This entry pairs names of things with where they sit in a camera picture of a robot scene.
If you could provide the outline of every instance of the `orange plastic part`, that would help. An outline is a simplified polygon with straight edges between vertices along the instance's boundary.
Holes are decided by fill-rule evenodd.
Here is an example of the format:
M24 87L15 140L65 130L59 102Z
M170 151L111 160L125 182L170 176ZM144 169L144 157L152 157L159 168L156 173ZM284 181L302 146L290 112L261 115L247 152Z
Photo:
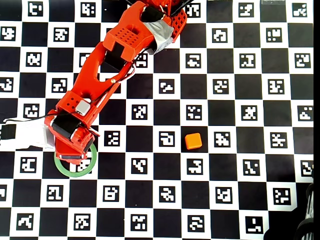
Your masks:
M186 149L198 149L202 147L201 135L200 133L192 133L185 136Z

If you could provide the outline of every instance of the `gray tape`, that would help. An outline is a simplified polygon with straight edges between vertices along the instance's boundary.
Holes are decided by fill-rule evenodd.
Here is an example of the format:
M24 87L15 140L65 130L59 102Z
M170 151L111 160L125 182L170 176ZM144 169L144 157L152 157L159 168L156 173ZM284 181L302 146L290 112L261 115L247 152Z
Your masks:
M155 51L151 49L148 50L148 53L150 55L154 55L162 51L169 44L172 43L173 41L172 33L174 32L174 28L166 24L165 21L159 20L155 22L144 22L144 25L153 34L156 42L156 50Z

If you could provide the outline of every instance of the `checkerboard mat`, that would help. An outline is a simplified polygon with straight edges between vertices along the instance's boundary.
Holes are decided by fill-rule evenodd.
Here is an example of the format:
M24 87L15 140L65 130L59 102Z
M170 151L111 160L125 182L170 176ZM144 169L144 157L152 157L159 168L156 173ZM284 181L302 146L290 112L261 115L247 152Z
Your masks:
M0 123L54 108L127 7L0 0ZM0 240L292 238L313 181L313 4L185 11L176 43L142 55L94 122L91 173L66 178L53 151L8 151L0 134ZM115 74L103 64L98 78ZM186 149L191 133L201 148Z

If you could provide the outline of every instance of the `green ring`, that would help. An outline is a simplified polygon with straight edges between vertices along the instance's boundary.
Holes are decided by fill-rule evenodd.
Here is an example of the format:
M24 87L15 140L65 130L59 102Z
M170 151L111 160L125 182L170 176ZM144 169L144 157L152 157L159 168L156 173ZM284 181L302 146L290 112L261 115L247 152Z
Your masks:
M55 166L59 170L60 173L62 173L63 175L65 175L69 178L82 177L92 171L92 169L94 168L96 161L97 161L97 149L93 143L90 146L90 150L91 150L91 154L92 154L91 162L90 162L89 166L83 171L71 172L71 171L65 169L65 167L61 164L60 159L58 159L56 157L56 152L54 152L54 155L53 155Z

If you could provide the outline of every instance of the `orange cube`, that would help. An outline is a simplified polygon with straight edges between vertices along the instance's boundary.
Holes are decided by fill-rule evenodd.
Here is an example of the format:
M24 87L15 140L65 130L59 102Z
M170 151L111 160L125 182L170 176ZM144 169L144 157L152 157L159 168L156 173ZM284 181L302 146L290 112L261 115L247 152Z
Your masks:
M198 149L202 147L200 133L192 133L185 136L186 149Z

